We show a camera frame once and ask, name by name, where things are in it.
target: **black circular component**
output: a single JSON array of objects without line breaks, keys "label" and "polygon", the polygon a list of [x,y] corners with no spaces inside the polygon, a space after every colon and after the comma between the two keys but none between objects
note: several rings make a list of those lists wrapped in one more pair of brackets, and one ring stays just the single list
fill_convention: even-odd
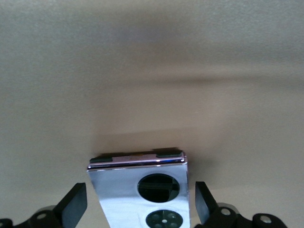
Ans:
[{"label": "black circular component", "polygon": [[157,210],[146,218],[146,223],[151,228],[179,228],[182,222],[180,214],[171,210]]},{"label": "black circular component", "polygon": [[137,188],[143,198],[156,203],[168,202],[180,192],[177,180],[165,174],[148,175],[139,181]]}]

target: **silver device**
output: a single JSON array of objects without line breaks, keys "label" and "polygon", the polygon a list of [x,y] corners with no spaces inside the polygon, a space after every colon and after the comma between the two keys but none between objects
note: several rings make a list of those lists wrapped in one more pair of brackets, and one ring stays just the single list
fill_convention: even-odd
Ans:
[{"label": "silver device", "polygon": [[87,172],[111,228],[189,228],[187,156],[178,148],[103,154]]}]

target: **black clamp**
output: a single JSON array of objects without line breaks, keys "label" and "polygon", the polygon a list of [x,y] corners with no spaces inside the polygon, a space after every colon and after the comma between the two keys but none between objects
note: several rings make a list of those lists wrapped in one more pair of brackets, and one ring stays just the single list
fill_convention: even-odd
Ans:
[{"label": "black clamp", "polygon": [[231,208],[219,207],[205,182],[196,182],[195,204],[202,223],[195,228],[287,228],[270,214],[256,214],[250,221]]},{"label": "black clamp", "polygon": [[[252,221],[228,207],[220,207],[205,182],[196,182],[195,204],[202,224],[195,228],[287,228],[276,216],[256,214]],[[75,228],[87,208],[86,184],[77,183],[52,210],[35,213],[13,226],[10,219],[0,219],[0,228]]]},{"label": "black clamp", "polygon": [[87,207],[86,184],[77,183],[52,209],[35,213],[23,223],[0,219],[0,228],[75,228]]}]

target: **reflective metal surface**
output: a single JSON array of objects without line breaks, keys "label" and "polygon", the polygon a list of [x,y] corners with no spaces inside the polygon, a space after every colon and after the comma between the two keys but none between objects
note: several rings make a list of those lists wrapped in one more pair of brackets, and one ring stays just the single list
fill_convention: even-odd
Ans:
[{"label": "reflective metal surface", "polygon": [[143,166],[143,165],[163,165],[163,164],[177,164],[177,163],[187,163],[187,156],[181,150],[178,150],[178,154],[174,155],[173,157],[167,156],[158,156],[153,151],[149,153],[136,153],[133,155],[127,156],[117,156],[112,154],[113,157],[108,158],[106,161],[94,161],[91,159],[90,164],[88,165],[88,170],[93,169],[104,169],[104,168],[114,168],[114,167],[127,167],[127,166]]},{"label": "reflective metal surface", "polygon": [[[190,227],[187,162],[89,170],[88,174],[111,228],[149,228],[146,218],[158,210],[177,212],[183,218],[180,227]],[[138,192],[138,183],[151,174],[166,174],[176,179],[180,186],[177,197],[163,203],[144,199]]]}]

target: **metal screw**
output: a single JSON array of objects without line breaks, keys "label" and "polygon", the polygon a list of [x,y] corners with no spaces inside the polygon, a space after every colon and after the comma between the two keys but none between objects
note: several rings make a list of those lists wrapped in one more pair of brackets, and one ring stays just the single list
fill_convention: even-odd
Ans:
[{"label": "metal screw", "polygon": [[42,213],[37,216],[37,219],[43,219],[45,216],[47,216],[46,213]]},{"label": "metal screw", "polygon": [[221,211],[220,211],[223,215],[231,215],[231,212],[230,210],[226,209],[226,208],[223,208]]},{"label": "metal screw", "polygon": [[265,223],[271,223],[271,219],[265,215],[262,215],[260,219]]}]

